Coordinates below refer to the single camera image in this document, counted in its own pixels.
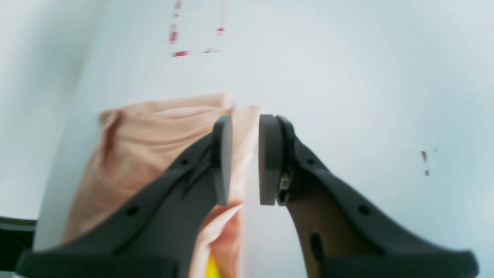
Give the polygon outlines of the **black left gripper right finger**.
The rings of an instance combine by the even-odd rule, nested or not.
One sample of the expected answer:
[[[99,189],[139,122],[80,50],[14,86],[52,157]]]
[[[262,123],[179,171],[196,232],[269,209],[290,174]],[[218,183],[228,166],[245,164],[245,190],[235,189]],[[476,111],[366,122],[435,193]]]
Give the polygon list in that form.
[[[289,211],[309,278],[474,278],[471,251],[434,245],[332,174],[282,116],[259,118],[261,205]]]

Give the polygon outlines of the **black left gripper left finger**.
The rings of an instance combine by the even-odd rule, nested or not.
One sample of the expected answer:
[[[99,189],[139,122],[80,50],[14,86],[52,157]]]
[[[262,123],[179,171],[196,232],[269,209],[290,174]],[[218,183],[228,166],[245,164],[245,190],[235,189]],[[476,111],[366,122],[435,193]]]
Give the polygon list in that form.
[[[208,213],[229,199],[232,118],[185,149],[104,222],[47,251],[26,251],[26,278],[186,278]]]

